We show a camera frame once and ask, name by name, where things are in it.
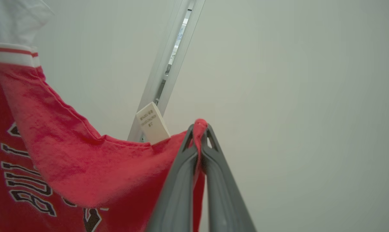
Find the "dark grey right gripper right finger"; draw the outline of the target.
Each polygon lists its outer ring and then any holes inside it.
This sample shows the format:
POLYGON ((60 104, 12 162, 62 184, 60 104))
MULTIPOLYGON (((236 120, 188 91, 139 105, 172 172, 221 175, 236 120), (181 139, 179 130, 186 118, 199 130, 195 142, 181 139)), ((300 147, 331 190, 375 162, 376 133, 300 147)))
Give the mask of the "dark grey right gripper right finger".
POLYGON ((207 176, 210 232, 256 232, 234 176, 209 124, 201 139, 202 168, 207 176))

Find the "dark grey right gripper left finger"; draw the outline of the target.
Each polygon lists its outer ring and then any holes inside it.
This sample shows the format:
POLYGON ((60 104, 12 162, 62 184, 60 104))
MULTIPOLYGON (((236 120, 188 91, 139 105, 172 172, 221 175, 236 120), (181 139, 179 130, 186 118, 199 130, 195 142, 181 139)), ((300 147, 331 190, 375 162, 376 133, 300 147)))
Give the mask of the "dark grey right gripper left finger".
POLYGON ((193 189, 198 160, 191 125, 173 161, 146 232, 192 232, 193 189))

